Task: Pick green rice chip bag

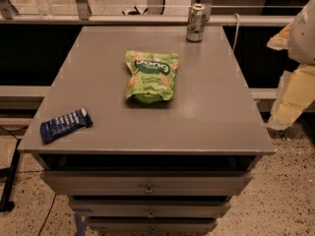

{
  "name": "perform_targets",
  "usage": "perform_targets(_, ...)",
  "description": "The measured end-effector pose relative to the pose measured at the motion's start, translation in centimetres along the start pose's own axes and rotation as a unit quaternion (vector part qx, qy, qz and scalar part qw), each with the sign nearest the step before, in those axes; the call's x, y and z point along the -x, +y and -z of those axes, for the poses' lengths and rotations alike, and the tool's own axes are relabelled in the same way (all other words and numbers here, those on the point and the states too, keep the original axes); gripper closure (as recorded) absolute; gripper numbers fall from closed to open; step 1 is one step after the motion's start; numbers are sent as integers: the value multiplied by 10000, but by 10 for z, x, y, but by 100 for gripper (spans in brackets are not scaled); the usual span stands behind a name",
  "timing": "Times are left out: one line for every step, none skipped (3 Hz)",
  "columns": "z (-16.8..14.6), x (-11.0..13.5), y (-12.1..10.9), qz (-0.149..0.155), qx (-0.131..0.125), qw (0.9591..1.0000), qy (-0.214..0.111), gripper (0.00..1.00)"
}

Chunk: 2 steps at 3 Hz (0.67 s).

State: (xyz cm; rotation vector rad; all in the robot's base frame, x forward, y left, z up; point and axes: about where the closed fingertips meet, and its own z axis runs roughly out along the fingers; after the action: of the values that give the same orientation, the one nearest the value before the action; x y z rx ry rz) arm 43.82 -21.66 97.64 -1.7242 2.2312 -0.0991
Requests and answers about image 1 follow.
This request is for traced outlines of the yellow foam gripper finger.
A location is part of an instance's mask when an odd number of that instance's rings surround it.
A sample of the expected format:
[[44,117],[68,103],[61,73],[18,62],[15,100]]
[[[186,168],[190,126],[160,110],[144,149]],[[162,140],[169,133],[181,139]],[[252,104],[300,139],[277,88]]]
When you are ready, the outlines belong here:
[[273,130],[285,130],[314,100],[314,66],[301,64],[293,72],[284,71],[267,126]]
[[271,37],[267,42],[267,46],[274,50],[288,50],[288,39],[291,26],[292,24],[288,24],[276,35]]

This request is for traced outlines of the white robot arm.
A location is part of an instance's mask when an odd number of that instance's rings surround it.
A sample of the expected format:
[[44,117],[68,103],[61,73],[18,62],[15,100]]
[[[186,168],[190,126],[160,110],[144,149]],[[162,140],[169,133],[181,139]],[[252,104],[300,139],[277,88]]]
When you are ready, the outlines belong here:
[[271,37],[267,46],[285,49],[288,57],[299,64],[293,72],[283,72],[268,121],[269,128],[285,130],[315,100],[315,0]]

